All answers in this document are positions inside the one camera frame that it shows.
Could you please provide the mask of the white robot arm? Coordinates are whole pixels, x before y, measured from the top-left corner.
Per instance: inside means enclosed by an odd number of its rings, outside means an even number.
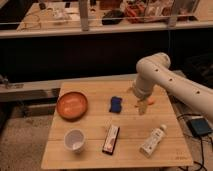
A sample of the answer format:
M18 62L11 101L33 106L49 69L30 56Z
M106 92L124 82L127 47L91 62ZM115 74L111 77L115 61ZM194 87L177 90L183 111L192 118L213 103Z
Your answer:
M137 77L132 85L135 96L140 100L147 99L157 84L213 122L213 89L175 74L169 70L170 64L170 58L165 53L140 59L136 64Z

